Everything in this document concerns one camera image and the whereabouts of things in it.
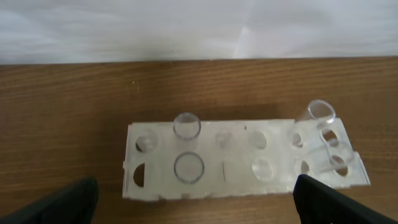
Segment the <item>wooden table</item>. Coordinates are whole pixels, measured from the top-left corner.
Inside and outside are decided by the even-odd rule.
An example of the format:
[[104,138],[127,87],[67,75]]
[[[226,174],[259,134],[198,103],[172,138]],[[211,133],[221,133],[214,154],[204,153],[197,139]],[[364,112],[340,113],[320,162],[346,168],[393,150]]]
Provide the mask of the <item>wooden table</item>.
[[299,223],[291,194],[124,200],[122,162],[132,122],[294,118],[315,98],[372,183],[342,192],[397,220],[397,57],[0,66],[0,215],[94,175],[93,223]]

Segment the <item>white paper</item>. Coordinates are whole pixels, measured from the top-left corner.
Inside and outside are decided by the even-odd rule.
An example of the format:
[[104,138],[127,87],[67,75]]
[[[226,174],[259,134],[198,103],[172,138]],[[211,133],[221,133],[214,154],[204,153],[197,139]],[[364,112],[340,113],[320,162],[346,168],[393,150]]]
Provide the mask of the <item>white paper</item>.
[[398,55],[398,1],[0,1],[1,64],[368,55]]

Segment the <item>black object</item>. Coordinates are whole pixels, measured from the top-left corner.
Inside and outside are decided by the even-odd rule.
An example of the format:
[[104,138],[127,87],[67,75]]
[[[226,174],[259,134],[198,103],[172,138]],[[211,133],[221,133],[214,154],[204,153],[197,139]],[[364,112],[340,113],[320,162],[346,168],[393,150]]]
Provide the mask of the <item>black object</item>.
[[0,224],[89,224],[97,201],[97,181],[87,178],[0,218]]
[[305,174],[298,177],[293,198],[302,224],[398,223]]

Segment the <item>white sheet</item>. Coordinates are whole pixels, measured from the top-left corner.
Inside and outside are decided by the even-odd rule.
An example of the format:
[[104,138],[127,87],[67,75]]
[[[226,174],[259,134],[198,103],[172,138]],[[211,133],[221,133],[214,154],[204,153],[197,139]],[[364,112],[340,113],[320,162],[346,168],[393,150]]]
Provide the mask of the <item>white sheet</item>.
[[398,1],[0,1],[1,64],[365,55],[398,55]]

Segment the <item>wood grain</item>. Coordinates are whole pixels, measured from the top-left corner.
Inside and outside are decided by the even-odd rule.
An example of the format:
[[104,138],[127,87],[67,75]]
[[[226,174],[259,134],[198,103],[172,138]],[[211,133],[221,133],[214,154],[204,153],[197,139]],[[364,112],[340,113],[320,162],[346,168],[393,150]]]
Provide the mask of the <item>wood grain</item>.
[[315,98],[371,179],[342,192],[398,220],[397,57],[0,66],[0,215],[93,175],[93,223],[299,223],[289,194],[123,200],[122,162],[132,122],[294,118]]

